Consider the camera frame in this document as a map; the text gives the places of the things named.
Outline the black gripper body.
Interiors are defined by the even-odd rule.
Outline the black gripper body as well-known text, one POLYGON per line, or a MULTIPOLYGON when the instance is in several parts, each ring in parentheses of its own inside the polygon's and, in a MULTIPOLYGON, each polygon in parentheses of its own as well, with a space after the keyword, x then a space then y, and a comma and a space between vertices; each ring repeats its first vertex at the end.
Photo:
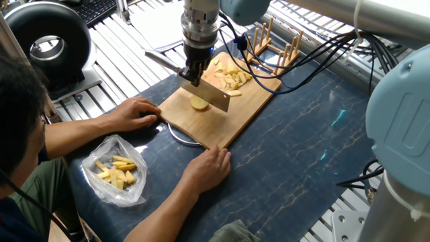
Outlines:
POLYGON ((191 71, 205 71, 214 55, 216 41, 217 34, 206 36, 203 40, 194 40, 185 35, 183 37, 183 50, 186 56, 185 68, 191 71))

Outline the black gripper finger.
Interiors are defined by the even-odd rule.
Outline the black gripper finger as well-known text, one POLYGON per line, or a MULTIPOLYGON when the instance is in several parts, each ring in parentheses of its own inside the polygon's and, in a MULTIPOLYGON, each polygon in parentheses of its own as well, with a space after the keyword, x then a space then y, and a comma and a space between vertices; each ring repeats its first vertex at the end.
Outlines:
POLYGON ((180 68, 177 73, 179 76, 188 80, 193 86, 198 86, 198 63, 190 62, 186 67, 180 68))
POLYGON ((207 65, 196 65, 195 66, 195 84, 199 84, 200 80, 202 78, 202 75, 204 74, 204 71, 207 69, 207 65))

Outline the person's right hand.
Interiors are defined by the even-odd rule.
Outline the person's right hand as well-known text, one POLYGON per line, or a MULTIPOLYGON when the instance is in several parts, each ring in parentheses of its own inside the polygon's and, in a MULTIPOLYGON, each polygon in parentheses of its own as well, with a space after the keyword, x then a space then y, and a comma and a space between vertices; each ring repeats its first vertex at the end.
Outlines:
POLYGON ((199 196, 219 185, 230 173, 231 152, 217 146, 192 159, 177 185, 180 192, 199 196))

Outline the person's left hand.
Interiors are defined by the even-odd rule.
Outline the person's left hand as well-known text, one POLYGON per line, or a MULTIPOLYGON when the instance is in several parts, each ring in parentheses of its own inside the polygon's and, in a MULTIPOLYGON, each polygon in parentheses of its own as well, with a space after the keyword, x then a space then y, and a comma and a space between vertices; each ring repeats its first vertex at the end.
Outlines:
POLYGON ((157 121, 161 109, 144 97, 131 97, 106 115, 107 125, 112 132, 128 132, 157 121))

